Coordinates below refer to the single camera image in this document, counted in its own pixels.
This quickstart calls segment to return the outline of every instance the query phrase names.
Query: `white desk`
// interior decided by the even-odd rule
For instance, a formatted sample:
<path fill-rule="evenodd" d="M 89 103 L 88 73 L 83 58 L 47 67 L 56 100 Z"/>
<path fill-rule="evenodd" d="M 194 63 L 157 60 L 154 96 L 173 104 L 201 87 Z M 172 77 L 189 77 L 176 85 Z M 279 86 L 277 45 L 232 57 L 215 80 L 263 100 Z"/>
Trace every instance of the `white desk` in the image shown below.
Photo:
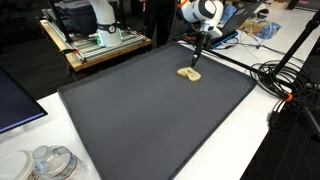
<path fill-rule="evenodd" d="M 280 23 L 283 28 L 276 37 L 265 44 L 282 51 L 288 50 L 312 16 L 313 13 L 307 11 L 272 10 L 269 19 Z M 319 29 L 313 32 L 296 56 L 306 59 L 319 34 Z M 219 52 L 247 65 L 270 60 L 273 56 L 281 58 L 269 50 L 257 51 L 240 45 Z M 248 73 L 237 65 L 219 58 L 213 59 Z M 48 96 L 39 102 L 49 115 L 1 135 L 0 157 L 20 149 L 34 150 L 41 145 L 64 145 L 89 166 L 90 180 L 100 179 L 58 94 Z M 176 179 L 239 179 L 268 132 L 268 114 L 276 102 L 278 99 L 256 87 L 206 141 Z"/>

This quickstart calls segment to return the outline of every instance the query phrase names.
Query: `transparent lid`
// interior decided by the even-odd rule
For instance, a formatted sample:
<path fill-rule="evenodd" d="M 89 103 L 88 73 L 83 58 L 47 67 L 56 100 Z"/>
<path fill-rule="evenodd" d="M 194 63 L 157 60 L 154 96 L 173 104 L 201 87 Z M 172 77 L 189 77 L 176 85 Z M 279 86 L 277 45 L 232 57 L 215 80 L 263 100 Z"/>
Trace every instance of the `transparent lid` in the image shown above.
<path fill-rule="evenodd" d="M 18 151 L 0 159 L 0 179 L 26 180 L 33 172 L 34 161 L 29 151 Z"/>
<path fill-rule="evenodd" d="M 40 146 L 33 152 L 33 159 L 35 161 L 44 161 L 52 156 L 52 150 L 48 146 Z"/>

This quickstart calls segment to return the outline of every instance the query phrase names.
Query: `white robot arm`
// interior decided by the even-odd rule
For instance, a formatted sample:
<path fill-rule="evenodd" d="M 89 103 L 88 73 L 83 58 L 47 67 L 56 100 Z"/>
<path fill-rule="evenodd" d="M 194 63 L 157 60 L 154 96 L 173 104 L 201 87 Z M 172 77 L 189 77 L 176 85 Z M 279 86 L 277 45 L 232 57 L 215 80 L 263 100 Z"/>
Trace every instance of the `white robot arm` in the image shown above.
<path fill-rule="evenodd" d="M 121 34 L 108 0 L 89 0 L 97 18 L 98 45 L 112 47 L 121 44 Z"/>
<path fill-rule="evenodd" d="M 191 66 L 194 67 L 198 61 L 201 51 L 207 47 L 212 38 L 222 35 L 218 24 L 223 14 L 223 5 L 218 0 L 183 0 L 178 1 L 182 17 L 186 22 L 201 22 L 199 34 L 195 40 L 196 49 L 192 57 Z"/>
<path fill-rule="evenodd" d="M 181 8 L 182 16 L 189 23 L 201 22 L 200 31 L 209 33 L 217 38 L 222 35 L 217 28 L 223 13 L 223 5 L 217 0 L 186 0 L 178 4 Z"/>

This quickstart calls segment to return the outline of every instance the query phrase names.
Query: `tripod stand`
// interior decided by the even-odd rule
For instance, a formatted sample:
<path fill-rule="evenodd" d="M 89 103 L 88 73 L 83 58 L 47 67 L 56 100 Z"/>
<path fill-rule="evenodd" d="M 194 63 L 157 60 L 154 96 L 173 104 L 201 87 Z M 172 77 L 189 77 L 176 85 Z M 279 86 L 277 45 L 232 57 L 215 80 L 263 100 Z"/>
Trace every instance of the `tripod stand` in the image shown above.
<path fill-rule="evenodd" d="M 302 43 L 308 38 L 308 36 L 312 33 L 312 31 L 319 26 L 319 23 L 320 23 L 320 9 L 316 12 L 313 18 L 307 23 L 304 31 L 301 33 L 298 39 L 294 42 L 294 44 L 291 46 L 289 51 L 282 58 L 280 63 L 275 67 L 275 69 L 273 70 L 275 75 L 277 75 L 285 67 L 285 65 L 288 63 L 288 61 L 293 56 L 293 54 L 302 45 Z M 309 120 L 309 122 L 312 124 L 312 127 L 315 131 L 315 135 L 313 136 L 314 140 L 320 142 L 320 125 L 318 124 L 318 122 L 316 121 L 316 118 L 313 116 L 313 114 L 311 113 L 308 107 L 303 106 L 302 110 L 303 110 L 303 115 L 306 117 L 306 119 Z"/>
<path fill-rule="evenodd" d="M 298 39 L 295 41 L 295 43 L 291 46 L 291 48 L 288 50 L 288 52 L 285 54 L 285 56 L 281 59 L 281 61 L 279 62 L 279 64 L 274 68 L 273 70 L 273 75 L 276 78 L 276 75 L 281 72 L 281 70 L 286 66 L 286 64 L 288 63 L 288 61 L 291 59 L 291 57 L 293 56 L 293 54 L 299 49 L 299 47 L 303 44 L 303 42 L 308 38 L 308 36 L 312 33 L 312 31 L 314 29 L 316 29 L 320 24 L 320 10 L 318 10 L 316 12 L 316 14 L 313 16 L 313 18 L 307 23 L 304 31 L 301 33 L 301 35 L 298 37 Z M 260 74 L 264 74 L 265 72 L 261 72 L 259 69 L 253 68 L 251 66 L 248 66 L 246 64 L 243 64 L 237 60 L 234 60 L 232 58 L 229 58 L 227 56 L 224 56 L 222 54 L 219 54 L 217 52 L 214 52 L 210 49 L 204 49 L 205 51 L 216 55 L 224 60 L 227 60 L 233 64 L 236 64 L 240 67 L 243 67 L 245 69 L 248 69 L 249 71 L 253 72 L 253 73 L 260 73 Z M 291 89 L 294 89 L 292 87 L 292 84 L 284 81 L 282 79 L 276 78 L 276 80 L 283 86 L 289 87 Z M 311 82 L 309 82 L 309 84 L 306 84 L 306 87 L 302 87 L 302 89 L 304 88 L 314 88 L 312 84 L 310 84 Z M 315 135 L 313 136 L 314 140 L 320 142 L 320 125 L 318 124 L 318 122 L 316 121 L 316 118 L 313 116 L 313 114 L 311 113 L 310 109 L 306 106 L 302 107 L 302 112 L 303 115 L 306 117 L 306 119 L 309 120 L 309 122 L 312 124 L 312 128 L 315 132 Z"/>

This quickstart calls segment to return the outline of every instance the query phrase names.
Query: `computer monitor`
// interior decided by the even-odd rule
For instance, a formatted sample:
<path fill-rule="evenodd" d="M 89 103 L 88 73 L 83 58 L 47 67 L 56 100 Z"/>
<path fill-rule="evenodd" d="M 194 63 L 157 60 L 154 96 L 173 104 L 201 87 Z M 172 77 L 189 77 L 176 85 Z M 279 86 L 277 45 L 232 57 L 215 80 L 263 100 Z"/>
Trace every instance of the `computer monitor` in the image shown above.
<path fill-rule="evenodd" d="M 245 5 L 239 8 L 229 21 L 222 27 L 222 36 L 219 38 L 211 39 L 210 48 L 219 46 L 222 42 L 228 41 L 230 38 L 235 37 L 238 33 L 237 29 L 253 15 L 254 11 L 264 2 L 263 0 L 254 0 L 255 3 Z"/>
<path fill-rule="evenodd" d="M 47 115 L 47 112 L 0 65 L 0 134 Z"/>

